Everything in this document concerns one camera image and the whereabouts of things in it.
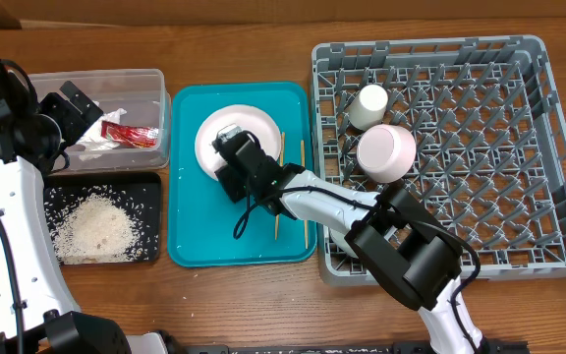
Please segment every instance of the chopstick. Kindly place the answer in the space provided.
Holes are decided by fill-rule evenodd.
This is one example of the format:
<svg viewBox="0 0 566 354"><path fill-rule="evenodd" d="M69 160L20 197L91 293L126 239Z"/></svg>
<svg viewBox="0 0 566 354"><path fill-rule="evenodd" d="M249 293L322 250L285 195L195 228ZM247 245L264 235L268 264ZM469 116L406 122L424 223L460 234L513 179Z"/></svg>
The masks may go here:
<svg viewBox="0 0 566 354"><path fill-rule="evenodd" d="M301 140L301 166L305 167L305 141ZM305 249L310 247L310 237L308 235L308 222L303 221L305 225Z"/></svg>
<svg viewBox="0 0 566 354"><path fill-rule="evenodd" d="M279 166L283 166L283 158L285 158L285 132L281 133L281 156L279 157ZM276 215L274 220L274 241L279 238L279 216Z"/></svg>

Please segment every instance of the brown wood table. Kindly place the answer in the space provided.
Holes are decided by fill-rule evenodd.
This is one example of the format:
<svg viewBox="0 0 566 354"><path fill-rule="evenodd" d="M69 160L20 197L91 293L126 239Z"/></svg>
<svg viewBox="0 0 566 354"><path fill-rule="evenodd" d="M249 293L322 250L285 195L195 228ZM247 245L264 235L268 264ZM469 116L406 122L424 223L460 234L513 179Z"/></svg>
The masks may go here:
<svg viewBox="0 0 566 354"><path fill-rule="evenodd" d="M311 49L318 43L525 33L541 37L548 48L566 116L566 18L0 31L0 57L29 73L158 68L172 95L190 85L256 81L287 80L307 89ZM168 170L159 173L167 206ZM428 338L418 314L378 287L324 284L316 256L292 265L179 267L165 250L166 216L163 250L153 265L63 268L86 313L113 319L126 333L164 328L185 344ZM566 353L566 278L478 281L465 297L488 337L529 340L534 353Z"/></svg>

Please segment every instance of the gray dish rack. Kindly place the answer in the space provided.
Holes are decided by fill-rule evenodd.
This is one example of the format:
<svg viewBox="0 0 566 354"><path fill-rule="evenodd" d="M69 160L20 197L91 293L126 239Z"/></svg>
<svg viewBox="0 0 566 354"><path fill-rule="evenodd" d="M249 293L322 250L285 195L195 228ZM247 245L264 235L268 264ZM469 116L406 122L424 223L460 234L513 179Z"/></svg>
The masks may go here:
<svg viewBox="0 0 566 354"><path fill-rule="evenodd" d="M480 278L566 276L566 124L543 42L531 35L325 43L311 54L313 157L328 182L380 191L355 158L346 106L388 91L384 123L409 129L407 188L481 258ZM322 279L376 284L319 226ZM403 233L389 235L398 247ZM463 256L463 275L473 271Z"/></svg>

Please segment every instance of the red package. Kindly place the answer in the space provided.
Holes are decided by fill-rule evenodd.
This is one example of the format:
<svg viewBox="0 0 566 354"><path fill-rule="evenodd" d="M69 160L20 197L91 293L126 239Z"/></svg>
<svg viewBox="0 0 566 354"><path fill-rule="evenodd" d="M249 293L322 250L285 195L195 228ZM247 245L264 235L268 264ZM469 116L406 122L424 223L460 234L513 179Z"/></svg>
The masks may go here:
<svg viewBox="0 0 566 354"><path fill-rule="evenodd" d="M129 127L103 121L102 138L131 148L152 148L156 145L158 128Z"/></svg>

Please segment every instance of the teal tray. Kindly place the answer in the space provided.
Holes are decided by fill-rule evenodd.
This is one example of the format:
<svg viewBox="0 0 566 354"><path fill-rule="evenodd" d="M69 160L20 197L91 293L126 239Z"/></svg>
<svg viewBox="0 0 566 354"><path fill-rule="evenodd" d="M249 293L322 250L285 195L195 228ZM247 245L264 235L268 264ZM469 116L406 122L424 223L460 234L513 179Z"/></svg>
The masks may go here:
<svg viewBox="0 0 566 354"><path fill-rule="evenodd" d="M262 207L251 213L246 232L233 239L235 223L246 210L233 204L217 181L199 167L195 139L200 124L216 110L232 104L257 107L285 132L285 162L301 164L305 140L306 168L313 170L310 117L305 91L294 83L196 86L174 99L170 151L167 250L180 266L239 266L299 262L315 249L316 227L309 227L305 249L303 222L281 216L274 241L274 216Z"/></svg>

